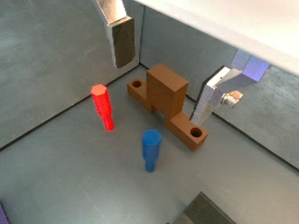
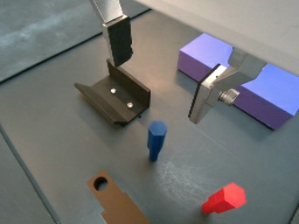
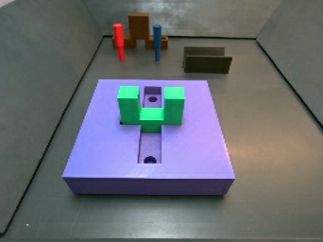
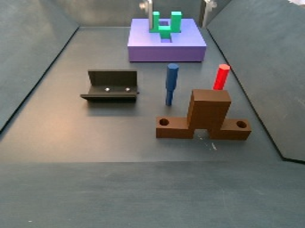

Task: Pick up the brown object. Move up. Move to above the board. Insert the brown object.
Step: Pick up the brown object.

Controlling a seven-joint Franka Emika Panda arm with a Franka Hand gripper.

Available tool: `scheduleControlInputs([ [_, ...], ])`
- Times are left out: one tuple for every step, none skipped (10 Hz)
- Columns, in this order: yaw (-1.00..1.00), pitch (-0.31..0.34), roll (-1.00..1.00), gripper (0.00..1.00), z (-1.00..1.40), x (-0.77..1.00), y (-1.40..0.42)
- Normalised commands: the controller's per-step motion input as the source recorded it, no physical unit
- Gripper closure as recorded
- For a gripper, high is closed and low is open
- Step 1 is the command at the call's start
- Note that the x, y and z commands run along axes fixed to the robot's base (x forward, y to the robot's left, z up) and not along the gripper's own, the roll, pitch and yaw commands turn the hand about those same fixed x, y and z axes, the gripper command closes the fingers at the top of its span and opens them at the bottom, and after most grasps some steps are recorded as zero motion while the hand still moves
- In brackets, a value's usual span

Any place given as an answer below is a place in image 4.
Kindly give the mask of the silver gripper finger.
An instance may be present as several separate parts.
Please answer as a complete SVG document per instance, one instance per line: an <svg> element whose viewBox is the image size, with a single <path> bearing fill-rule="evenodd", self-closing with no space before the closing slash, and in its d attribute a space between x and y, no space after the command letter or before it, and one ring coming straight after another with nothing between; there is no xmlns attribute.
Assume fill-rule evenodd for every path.
<svg viewBox="0 0 305 228"><path fill-rule="evenodd" d="M154 27L154 21L152 21L152 0L143 0L143 2L139 4L139 8L145 11L147 18L148 18L148 28L152 29Z"/></svg>
<svg viewBox="0 0 305 228"><path fill-rule="evenodd" d="M216 1L203 0L203 3L204 3L204 7L203 7L203 16L202 16L202 26L206 27L208 14L212 11L212 9L216 7Z"/></svg>

